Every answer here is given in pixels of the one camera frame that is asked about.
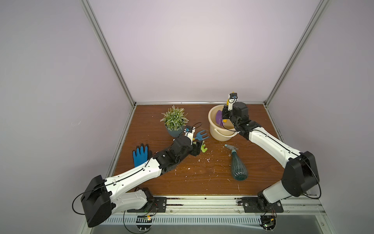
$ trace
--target beige bucket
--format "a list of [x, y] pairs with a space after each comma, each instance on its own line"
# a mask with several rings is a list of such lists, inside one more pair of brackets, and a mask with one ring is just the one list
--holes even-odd
[[225, 123], [225, 128], [230, 129], [232, 131], [224, 129], [223, 127], [221, 127], [219, 124], [215, 122], [215, 116], [219, 110], [223, 110], [223, 106], [224, 105], [218, 105], [218, 106], [213, 107], [209, 111], [209, 114], [208, 114], [211, 135], [214, 139], [219, 140], [220, 142], [225, 142], [227, 140], [230, 140], [231, 137], [237, 135], [237, 132], [233, 132], [235, 131], [235, 128], [229, 119]]

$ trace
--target glove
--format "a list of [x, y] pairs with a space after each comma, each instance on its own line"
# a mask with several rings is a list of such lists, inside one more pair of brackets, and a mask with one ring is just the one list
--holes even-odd
[[148, 151], [148, 145], [144, 147], [142, 143], [140, 148], [137, 146], [136, 151], [132, 151], [132, 157], [134, 158], [134, 166], [137, 167], [152, 157], [152, 151]]

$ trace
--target wooden surface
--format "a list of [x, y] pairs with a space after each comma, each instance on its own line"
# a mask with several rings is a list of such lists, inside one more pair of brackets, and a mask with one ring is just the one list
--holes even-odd
[[[209, 132], [208, 112], [215, 105], [175, 105], [182, 107], [187, 113], [189, 125], [202, 122], [210, 138], [205, 140], [208, 151], [200, 152], [194, 157], [189, 155], [176, 168], [162, 176], [148, 180], [140, 187], [148, 187], [154, 195], [257, 195], [258, 192], [279, 181], [283, 174], [282, 166], [266, 151], [256, 144], [237, 135], [226, 142], [211, 137]], [[247, 105], [249, 118], [262, 125], [276, 137], [263, 105]], [[122, 152], [118, 160], [115, 175], [134, 167], [132, 151], [140, 143], [149, 144], [152, 152], [160, 151], [173, 142], [163, 122], [161, 113], [171, 105], [137, 106], [132, 119]], [[241, 158], [248, 170], [248, 178], [236, 181], [231, 176], [231, 151], [224, 144], [233, 145], [239, 150]]]

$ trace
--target gray wall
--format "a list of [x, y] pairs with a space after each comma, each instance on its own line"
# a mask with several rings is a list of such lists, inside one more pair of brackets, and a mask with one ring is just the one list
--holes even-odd
[[137, 102], [262, 102], [319, 0], [90, 3]]
[[374, 1], [332, 1], [270, 104], [285, 141], [312, 152], [337, 233], [372, 229]]
[[74, 234], [129, 102], [78, 0], [1, 1], [0, 22], [0, 232]]

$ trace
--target black cable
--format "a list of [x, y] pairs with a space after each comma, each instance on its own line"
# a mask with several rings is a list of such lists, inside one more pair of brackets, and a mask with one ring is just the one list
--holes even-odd
[[236, 100], [237, 100], [237, 98], [235, 98], [233, 102], [230, 102], [230, 99], [229, 99], [229, 103], [235, 103], [235, 102], [236, 102]]
[[224, 124], [223, 124], [223, 117], [226, 116], [227, 114], [228, 114], [228, 112], [222, 116], [222, 120], [221, 120], [222, 127], [223, 127], [224, 129], [229, 130], [229, 131], [232, 131], [232, 132], [238, 132], [238, 131], [233, 131], [233, 130], [230, 130], [230, 129], [225, 128], [225, 126], [224, 126]]
[[82, 194], [84, 194], [84, 193], [86, 193], [86, 192], [91, 192], [91, 191], [93, 191], [93, 190], [97, 190], [97, 189], [100, 189], [100, 188], [106, 187], [106, 186], [108, 186], [108, 185], [112, 185], [112, 184], [114, 184], [114, 183], [120, 182], [121, 180], [127, 179], [127, 178], [129, 178], [130, 176], [133, 176], [133, 175], [135, 175], [136, 173], [138, 173], [138, 172], [140, 172], [140, 171], [142, 171], [142, 170], [145, 170], [145, 169], [142, 168], [142, 169], [138, 170], [137, 172], [135, 172], [135, 173], [133, 173], [133, 174], [131, 174], [131, 175], [129, 175], [129, 176], [123, 178], [123, 179], [117, 180], [117, 181], [115, 181], [115, 182], [113, 182], [113, 183], [110, 183], [110, 184], [107, 184], [107, 185], [104, 185], [104, 186], [101, 186], [101, 187], [98, 187], [98, 188], [94, 188], [94, 189], [92, 189], [92, 190], [85, 191], [85, 192], [79, 194], [77, 197], [74, 198], [73, 203], [71, 204], [71, 208], [73, 209], [73, 211], [74, 211], [76, 214], [84, 215], [83, 213], [76, 212], [75, 209], [74, 209], [74, 202], [75, 202], [75, 200], [76, 200], [79, 196], [81, 196]]
[[[261, 132], [262, 134], [264, 134], [265, 136], [267, 136], [267, 137], [269, 137], [270, 139], [272, 139], [273, 141], [275, 141], [276, 143], [278, 143], [281, 147], [283, 147], [283, 148], [285, 148], [286, 150], [288, 150], [288, 152], [290, 152], [290, 153], [292, 153], [292, 154], [294, 154], [294, 155], [296, 155], [296, 156], [298, 156], [299, 157], [299, 155], [297, 155], [297, 154], [295, 154], [294, 152], [291, 152], [289, 149], [287, 149], [286, 147], [284, 147], [282, 144], [280, 144], [279, 142], [277, 142], [276, 140], [274, 140], [273, 138], [271, 138], [270, 136], [268, 136], [268, 135], [266, 135], [265, 133], [263, 133], [262, 131], [260, 131], [260, 130], [257, 130], [257, 129], [253, 129], [253, 131], [259, 131], [259, 132]], [[309, 197], [309, 196], [307, 196], [307, 195], [305, 195], [305, 194], [303, 194], [304, 196], [306, 196], [306, 197], [308, 197], [308, 198], [311, 198], [311, 199], [319, 199], [319, 198], [321, 198], [321, 195], [322, 195], [322, 190], [321, 190], [321, 186], [319, 185], [319, 182], [318, 182], [318, 179], [317, 179], [317, 176], [316, 176], [316, 174], [314, 173], [314, 171], [311, 169], [311, 167], [309, 166], [309, 164], [302, 158], [302, 157], [300, 157], [300, 159], [301, 160], [303, 160], [304, 161], [304, 163], [308, 166], [308, 168], [310, 169], [310, 171], [312, 172], [312, 174], [313, 174], [313, 176], [314, 176], [314, 178], [316, 178], [316, 181], [317, 181], [317, 185], [318, 185], [318, 187], [319, 187], [319, 196], [317, 197], [317, 198], [315, 198], [315, 197]]]
[[273, 216], [274, 216], [274, 219], [276, 219], [276, 218], [278, 217], [277, 212], [275, 212], [275, 209], [274, 209], [274, 208], [273, 208], [273, 211], [274, 211], [274, 214], [275, 214], [275, 215], [273, 215]]
[[125, 225], [125, 212], [124, 212], [124, 211], [123, 211], [123, 225], [124, 225], [124, 227], [125, 227], [125, 229], [126, 229], [127, 231], [129, 231], [129, 232], [131, 232], [131, 233], [133, 233], [133, 234], [139, 234], [139, 233], [142, 233], [142, 232], [140, 232], [140, 230], [139, 230], [138, 233], [134, 233], [134, 232], [130, 231], [130, 230], [126, 227], [126, 225]]
[[321, 186], [319, 185], [319, 182], [318, 182], [318, 179], [317, 179], [317, 176], [316, 174], [314, 174], [313, 170], [310, 168], [310, 166], [307, 164], [307, 162], [304, 160], [304, 158], [300, 157], [300, 159], [302, 159], [304, 161], [304, 163], [309, 167], [310, 171], [313, 173], [313, 176], [314, 178], [316, 178], [316, 181], [317, 181], [317, 185], [319, 187], [319, 196], [317, 198], [315, 197], [310, 197], [310, 196], [307, 196], [305, 194], [303, 194], [304, 196], [308, 197], [308, 198], [311, 198], [311, 199], [319, 199], [321, 198], [321, 195], [322, 195], [322, 190], [321, 190]]
[[[108, 186], [108, 185], [104, 185], [104, 186], [101, 186], [101, 187], [98, 187], [98, 188], [94, 188], [94, 189], [92, 189], [92, 190], [85, 191], [85, 192], [83, 192], [83, 193], [91, 192], [91, 191], [93, 191], [93, 190], [97, 190], [97, 189], [103, 188], [103, 187]], [[76, 200], [79, 196], [81, 196], [83, 193], [81, 193], [81, 194], [79, 194], [77, 197], [75, 197], [74, 200], [73, 200], [73, 203], [71, 204], [71, 207], [72, 207], [73, 211], [74, 211], [76, 214], [79, 214], [79, 215], [84, 215], [84, 214], [75, 211], [75, 209], [74, 209], [74, 202], [75, 202], [75, 200]]]
[[[158, 208], [158, 205], [157, 205], [156, 203], [154, 203], [154, 204], [156, 205], [156, 212], [155, 212], [153, 215], [150, 215], [150, 217], [155, 216], [155, 214], [157, 214], [157, 211], [158, 211], [158, 209], [159, 209], [159, 208]], [[145, 214], [145, 215], [143, 215], [143, 216], [140, 216], [140, 217], [138, 216], [138, 218], [144, 218], [144, 217], [147, 216], [147, 214]], [[125, 225], [125, 212], [123, 212], [123, 225], [124, 225], [124, 227], [125, 227], [126, 230], [128, 230], [129, 232], [131, 232], [131, 233], [133, 233], [133, 234], [139, 234], [139, 233], [141, 233], [140, 230], [139, 230], [138, 233], [134, 233], [134, 232], [130, 231], [130, 230], [126, 227], [126, 225]], [[149, 227], [148, 231], [145, 231], [145, 232], [143, 232], [143, 233], [147, 233], [147, 232], [149, 232], [149, 231], [151, 230], [151, 226]]]
[[192, 126], [192, 129], [188, 130], [188, 131], [185, 131], [183, 130], [183, 132], [181, 132], [181, 134], [179, 134], [178, 137], [180, 137], [181, 135], [184, 135], [185, 133], [190, 133], [192, 130], [195, 130], [197, 128], [199, 128], [203, 123], [202, 122], [197, 122], [195, 123], [193, 126]]

